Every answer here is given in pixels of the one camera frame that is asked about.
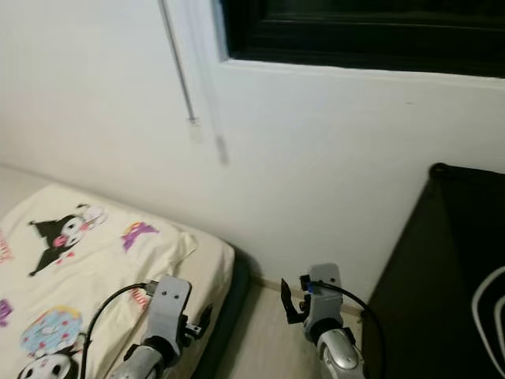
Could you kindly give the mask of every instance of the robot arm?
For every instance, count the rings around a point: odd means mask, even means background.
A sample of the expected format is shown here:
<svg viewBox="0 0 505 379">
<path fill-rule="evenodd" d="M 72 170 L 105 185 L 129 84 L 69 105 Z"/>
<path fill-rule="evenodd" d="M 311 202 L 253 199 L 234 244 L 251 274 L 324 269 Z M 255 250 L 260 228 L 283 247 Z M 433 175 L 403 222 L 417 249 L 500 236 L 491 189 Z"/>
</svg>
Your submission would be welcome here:
<svg viewBox="0 0 505 379">
<path fill-rule="evenodd" d="M 334 264 L 313 265 L 309 274 L 300 277 L 301 288 L 307 291 L 300 303 L 302 313 L 294 308 L 286 281 L 281 282 L 281 299 L 289 324 L 303 322 L 305 338 L 317 346 L 324 379 L 363 379 L 364 363 L 355 346 L 352 332 L 343 328 L 340 309 L 342 294 L 313 287 L 323 281 L 340 286 L 339 268 Z"/>
<path fill-rule="evenodd" d="M 211 307 L 203 312 L 200 325 L 187 323 L 183 311 L 191 293 L 189 282 L 164 276 L 148 286 L 147 293 L 153 296 L 148 329 L 142 343 L 131 346 L 110 379 L 160 379 L 167 368 L 177 364 L 182 348 L 191 343 L 190 337 L 201 338 L 210 323 Z"/>
</svg>

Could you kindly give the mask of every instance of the black window frame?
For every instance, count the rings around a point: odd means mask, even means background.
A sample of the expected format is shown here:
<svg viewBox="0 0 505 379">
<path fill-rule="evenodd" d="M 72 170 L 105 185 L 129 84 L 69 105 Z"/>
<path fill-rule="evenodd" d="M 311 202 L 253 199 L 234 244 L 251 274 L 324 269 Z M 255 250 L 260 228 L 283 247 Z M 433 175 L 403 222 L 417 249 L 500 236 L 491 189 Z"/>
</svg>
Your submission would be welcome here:
<svg viewBox="0 0 505 379">
<path fill-rule="evenodd" d="M 267 1 L 221 0 L 231 58 L 505 77 L 502 21 L 441 26 L 362 15 L 286 19 L 268 15 Z"/>
</svg>

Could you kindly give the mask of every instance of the black cable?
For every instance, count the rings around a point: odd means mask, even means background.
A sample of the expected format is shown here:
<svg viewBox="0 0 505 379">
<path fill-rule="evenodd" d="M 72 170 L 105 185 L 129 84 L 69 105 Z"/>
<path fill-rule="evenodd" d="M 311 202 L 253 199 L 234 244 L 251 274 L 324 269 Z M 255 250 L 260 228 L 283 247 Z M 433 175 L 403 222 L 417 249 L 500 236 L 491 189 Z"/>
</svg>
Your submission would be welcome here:
<svg viewBox="0 0 505 379">
<path fill-rule="evenodd" d="M 326 288 L 328 290 L 333 290 L 336 292 L 340 292 L 341 294 L 353 299 L 355 302 L 357 302 L 360 306 L 363 307 L 365 312 L 369 313 L 370 316 L 373 319 L 373 322 L 375 322 L 377 331 L 379 332 L 379 338 L 380 338 L 380 350 L 381 350 L 381 364 L 380 364 L 380 379 L 384 379 L 386 375 L 386 339 L 384 337 L 384 330 L 382 329 L 382 325 L 380 324 L 379 318 L 375 314 L 375 312 L 370 308 L 366 302 L 358 298 L 355 294 L 352 292 L 349 292 L 348 290 L 344 290 L 341 287 L 334 286 L 333 284 L 325 283 L 322 280 L 319 282 L 310 282 L 314 287 L 321 287 L 321 288 Z"/>
<path fill-rule="evenodd" d="M 106 306 L 109 305 L 109 303 L 117 298 L 120 294 L 127 292 L 129 290 L 132 290 L 134 288 L 143 288 L 145 289 L 146 284 L 145 283 L 135 283 L 131 284 L 129 286 L 123 287 L 119 291 L 115 291 L 111 296 L 107 298 L 105 302 L 98 308 L 98 310 L 95 313 L 95 316 L 92 318 L 92 322 L 89 323 L 88 327 L 88 332 L 86 333 L 86 339 L 84 340 L 84 346 L 82 348 L 82 361 L 80 364 L 80 379 L 86 379 L 86 363 L 88 360 L 88 349 L 89 349 L 89 344 L 91 343 L 91 338 L 92 338 L 92 331 L 93 328 L 95 327 L 95 323 L 98 320 L 98 317 L 102 313 L 102 311 L 105 309 Z"/>
</svg>

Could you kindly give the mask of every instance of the bed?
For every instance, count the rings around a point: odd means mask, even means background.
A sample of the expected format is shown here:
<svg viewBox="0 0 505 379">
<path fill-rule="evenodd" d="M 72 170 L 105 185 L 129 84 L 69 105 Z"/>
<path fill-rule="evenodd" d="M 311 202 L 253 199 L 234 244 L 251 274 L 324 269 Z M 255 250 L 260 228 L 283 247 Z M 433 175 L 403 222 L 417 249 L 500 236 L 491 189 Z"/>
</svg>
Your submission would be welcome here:
<svg viewBox="0 0 505 379">
<path fill-rule="evenodd" d="M 184 349 L 167 377 L 213 377 L 249 287 L 247 264 L 229 244 L 2 166 L 0 220 L 0 354 L 9 362 L 0 377 L 43 373 L 63 355 L 73 365 L 65 368 L 68 377 L 75 377 L 82 335 L 98 304 L 119 287 L 164 273 L 192 284 L 190 323 L 213 309 L 204 337 Z M 139 342 L 147 307 L 147 296 L 132 290 L 104 313 L 92 335 L 87 377 L 107 377 Z"/>
</svg>

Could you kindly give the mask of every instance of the bed frame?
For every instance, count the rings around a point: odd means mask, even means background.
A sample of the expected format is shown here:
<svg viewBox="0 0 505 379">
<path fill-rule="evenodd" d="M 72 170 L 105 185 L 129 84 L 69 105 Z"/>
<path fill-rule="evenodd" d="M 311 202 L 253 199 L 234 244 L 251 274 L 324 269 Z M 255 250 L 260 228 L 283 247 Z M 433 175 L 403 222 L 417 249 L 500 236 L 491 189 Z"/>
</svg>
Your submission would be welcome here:
<svg viewBox="0 0 505 379">
<path fill-rule="evenodd" d="M 235 246 L 234 249 L 235 262 L 230 290 L 192 379 L 211 379 L 215 376 L 249 292 L 249 265 L 244 254 Z"/>
</svg>

